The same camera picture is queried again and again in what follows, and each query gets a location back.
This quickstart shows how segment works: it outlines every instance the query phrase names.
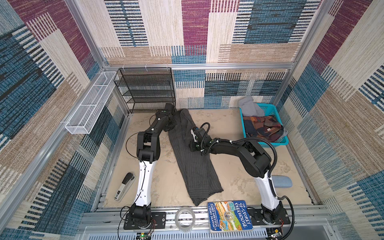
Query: laundry basket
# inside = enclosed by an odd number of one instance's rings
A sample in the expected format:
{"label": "laundry basket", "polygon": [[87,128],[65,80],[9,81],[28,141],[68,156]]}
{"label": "laundry basket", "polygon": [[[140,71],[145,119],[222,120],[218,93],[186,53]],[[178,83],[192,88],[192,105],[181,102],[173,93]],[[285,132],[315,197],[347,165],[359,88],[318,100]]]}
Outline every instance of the laundry basket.
{"label": "laundry basket", "polygon": [[[261,107],[261,109],[264,110],[264,113],[266,116],[275,116],[277,118],[277,121],[279,121],[279,123],[282,125],[283,123],[281,122],[281,119],[280,119],[280,116],[279,116],[279,113],[277,112],[277,109],[276,107],[273,105],[273,104],[267,104],[267,103],[258,103],[257,105],[259,105],[259,107]],[[243,125],[243,135],[244,137],[247,137],[245,135],[245,128],[244,128],[244,119],[243,119],[243,113],[241,111],[241,108],[240,108],[240,117],[241,117],[241,123]],[[262,147],[268,147],[268,145],[266,145],[265,143],[263,142],[258,142]],[[288,144],[288,137],[285,136],[279,140],[277,140],[277,142],[272,142],[271,143],[274,147],[277,147],[277,146],[282,146],[282,145],[287,145]]]}

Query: dark gray striped pants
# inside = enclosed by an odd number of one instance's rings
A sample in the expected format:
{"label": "dark gray striped pants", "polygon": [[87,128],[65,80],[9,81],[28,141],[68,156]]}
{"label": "dark gray striped pants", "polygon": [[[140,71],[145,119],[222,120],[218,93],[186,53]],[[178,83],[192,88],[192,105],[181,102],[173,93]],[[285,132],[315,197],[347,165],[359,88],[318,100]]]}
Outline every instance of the dark gray striped pants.
{"label": "dark gray striped pants", "polygon": [[218,180],[209,155],[199,151],[191,152],[189,143],[193,140],[191,129],[195,127],[187,109],[174,114],[176,126],[169,131],[169,140],[176,156],[177,164],[184,178],[189,197],[195,206],[223,189]]}

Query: work surface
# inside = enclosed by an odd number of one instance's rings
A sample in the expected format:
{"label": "work surface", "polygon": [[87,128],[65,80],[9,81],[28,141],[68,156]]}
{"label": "work surface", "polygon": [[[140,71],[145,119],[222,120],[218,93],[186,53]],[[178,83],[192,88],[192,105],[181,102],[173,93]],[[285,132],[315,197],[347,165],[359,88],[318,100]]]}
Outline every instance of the work surface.
{"label": "work surface", "polygon": [[[240,119],[239,109],[202,109],[189,110],[195,124],[200,127],[204,122],[211,124],[209,135],[225,139],[238,140],[243,138],[243,130]],[[149,118],[153,113],[136,113],[132,116],[129,123],[128,132],[124,141],[135,132],[144,131],[149,127]],[[137,135],[130,138],[127,148],[132,155],[136,155]],[[171,207],[171,206],[193,206],[183,177],[180,173],[177,161],[169,142],[167,132],[160,135],[161,155],[157,161],[152,179],[152,207]],[[266,149],[273,159],[270,149]],[[278,162],[272,175],[284,175],[291,178],[293,187],[287,189],[276,189],[279,196],[287,195],[292,204],[311,204],[311,199],[305,190],[300,176],[285,146],[276,148]],[[220,200],[245,200],[248,205],[261,204],[261,196],[256,186],[256,182],[244,169],[238,157],[226,154],[211,154],[213,166],[219,177],[223,192],[214,194],[204,201],[200,206],[206,206],[207,202]],[[132,172],[137,179],[125,194],[124,198],[117,202],[114,200],[118,188],[124,176]],[[121,149],[119,159],[113,171],[104,207],[123,207],[131,206],[137,191],[139,177],[139,161],[131,157],[125,146]]]}

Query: roll of tape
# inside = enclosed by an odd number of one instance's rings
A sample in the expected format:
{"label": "roll of tape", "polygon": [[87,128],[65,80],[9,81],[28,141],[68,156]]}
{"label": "roll of tape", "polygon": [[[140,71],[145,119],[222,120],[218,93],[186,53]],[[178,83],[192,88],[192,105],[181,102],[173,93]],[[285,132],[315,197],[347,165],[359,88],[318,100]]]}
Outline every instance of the roll of tape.
{"label": "roll of tape", "polygon": [[[191,214],[192,215],[192,223],[189,226],[186,225],[181,225],[179,223],[179,216],[180,214]],[[190,207],[181,207],[175,215],[175,224],[179,228],[180,231],[182,232],[189,232],[192,230],[192,228],[195,225],[196,217],[195,217],[195,212],[192,210]]]}

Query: book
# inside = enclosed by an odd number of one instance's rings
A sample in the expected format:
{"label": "book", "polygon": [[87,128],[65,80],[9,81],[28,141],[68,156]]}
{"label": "book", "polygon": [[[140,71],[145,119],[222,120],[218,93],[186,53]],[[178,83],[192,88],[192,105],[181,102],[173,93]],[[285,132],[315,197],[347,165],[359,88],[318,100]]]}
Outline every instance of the book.
{"label": "book", "polygon": [[253,229],[244,200],[209,202],[208,218],[212,233]]}

